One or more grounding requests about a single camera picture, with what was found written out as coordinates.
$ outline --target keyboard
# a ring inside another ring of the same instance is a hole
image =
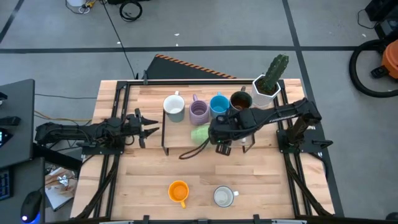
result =
[[[0,200],[12,197],[12,175],[8,168],[0,169]]]

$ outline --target potted plant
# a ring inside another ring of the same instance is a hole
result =
[[[265,75],[261,74],[252,82],[251,97],[254,106],[267,106],[274,100],[276,95],[280,92],[278,80],[284,73],[288,63],[289,56],[276,56],[271,62],[267,73]]]

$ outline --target blue mug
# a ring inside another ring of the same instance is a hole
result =
[[[210,114],[213,118],[218,115],[224,115],[229,108],[229,99],[218,92],[210,100]]]

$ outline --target computer mouse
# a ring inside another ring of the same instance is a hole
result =
[[[35,220],[40,212],[40,204],[42,203],[42,193],[39,190],[29,193],[21,207],[21,220],[24,223],[30,223]]]

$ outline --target cactus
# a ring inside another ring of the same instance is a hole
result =
[[[289,63],[289,56],[278,55],[269,65],[266,75],[256,82],[256,87],[259,93],[265,95],[273,95],[275,93],[275,85],[278,79],[284,73],[287,64]]]

